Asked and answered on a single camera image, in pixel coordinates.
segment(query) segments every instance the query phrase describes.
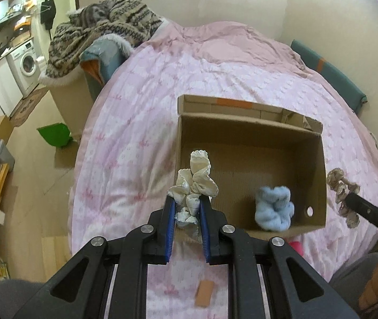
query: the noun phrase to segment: orange tape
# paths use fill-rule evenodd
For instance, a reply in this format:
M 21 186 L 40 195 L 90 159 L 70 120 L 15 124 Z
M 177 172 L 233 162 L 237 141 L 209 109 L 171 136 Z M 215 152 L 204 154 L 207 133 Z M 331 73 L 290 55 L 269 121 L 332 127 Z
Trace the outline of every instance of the orange tape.
M 88 74 L 90 74 L 94 79 L 96 79 L 100 84 L 104 85 L 101 76 L 99 61 L 97 60 L 87 60 L 80 63 L 81 68 Z
M 195 306 L 208 307 L 211 302 L 211 296 L 213 294 L 214 282 L 209 280 L 202 280 L 199 283 L 198 290 L 195 296 Z
M 228 98 L 217 98 L 216 104 L 226 107 L 252 109 L 252 102 L 237 101 L 235 99 Z
M 318 64 L 317 64 L 317 68 L 316 68 L 316 72 L 318 72 L 318 73 L 320 73 L 321 71 L 322 71 L 322 69 L 323 69 L 323 64 L 326 62 L 326 60 L 323 58 L 323 57 L 321 57 L 320 59 L 319 59 L 319 62 L 318 62 Z

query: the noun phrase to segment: white cloth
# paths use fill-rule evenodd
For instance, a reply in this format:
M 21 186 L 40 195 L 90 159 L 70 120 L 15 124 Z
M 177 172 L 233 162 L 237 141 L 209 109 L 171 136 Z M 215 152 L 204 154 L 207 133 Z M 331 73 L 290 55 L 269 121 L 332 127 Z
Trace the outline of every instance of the white cloth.
M 203 150 L 190 154 L 190 169 L 180 169 L 176 185 L 168 190 L 178 208 L 176 213 L 177 226 L 186 228 L 188 225 L 198 225 L 195 217 L 199 212 L 201 194 L 216 197 L 218 186 L 210 178 L 211 163 L 208 153 Z

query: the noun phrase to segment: green dustpan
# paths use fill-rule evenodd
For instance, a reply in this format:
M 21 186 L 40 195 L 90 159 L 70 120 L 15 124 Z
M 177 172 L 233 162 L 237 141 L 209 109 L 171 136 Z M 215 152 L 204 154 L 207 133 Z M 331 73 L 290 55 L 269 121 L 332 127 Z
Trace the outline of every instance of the green dustpan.
M 57 148 L 66 146 L 72 140 L 69 128 L 64 123 L 50 124 L 36 130 L 47 143 Z

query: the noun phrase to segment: fur trim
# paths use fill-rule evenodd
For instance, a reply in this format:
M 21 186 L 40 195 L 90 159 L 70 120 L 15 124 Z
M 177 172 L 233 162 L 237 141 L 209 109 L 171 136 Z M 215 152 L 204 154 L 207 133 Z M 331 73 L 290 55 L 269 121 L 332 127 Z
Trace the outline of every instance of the fur trim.
M 69 17 L 71 15 L 78 15 L 82 12 L 83 9 L 84 8 L 79 8 L 77 10 L 69 10 L 69 11 L 66 12 L 66 16 Z
M 170 21 L 168 19 L 164 18 L 164 17 L 162 17 L 161 20 L 163 21 L 162 24 L 160 26 L 158 26 L 155 33 L 152 35 L 151 39 L 158 36 L 162 32 L 162 30 L 165 29 L 168 26 L 168 24 L 170 23 Z
M 71 72 L 61 78 L 51 78 L 47 76 L 45 70 L 41 72 L 38 77 L 38 82 L 45 86 L 66 86 L 77 80 L 80 76 L 84 74 L 84 70 L 78 65 Z
M 118 34 L 108 33 L 107 35 L 100 36 L 98 39 L 96 39 L 96 41 L 101 41 L 102 39 L 109 39 L 110 41 L 115 42 L 126 58 L 129 58 L 134 51 L 130 42 Z

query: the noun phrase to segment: bed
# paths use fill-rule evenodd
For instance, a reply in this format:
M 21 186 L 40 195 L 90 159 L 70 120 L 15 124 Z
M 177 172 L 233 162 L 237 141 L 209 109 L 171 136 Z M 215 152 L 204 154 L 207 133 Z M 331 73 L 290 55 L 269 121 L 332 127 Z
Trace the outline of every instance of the bed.
M 378 206 L 373 138 L 296 52 L 239 23 L 170 22 L 118 68 L 90 112 L 70 194 L 72 253 L 94 236 L 125 236 L 161 208 L 173 185 L 177 98 L 183 93 L 276 105 L 319 120 L 326 171 L 342 168 L 361 186 L 360 195 Z M 348 229 L 334 200 L 328 188 L 324 229 L 294 239 L 327 281 L 378 239 L 378 230 L 364 219 Z M 204 278 L 216 283 L 216 291 L 208 308 L 195 308 Z M 149 318 L 227 318 L 226 267 L 207 265 L 200 244 L 175 241 L 168 265 L 149 266 L 146 310 Z

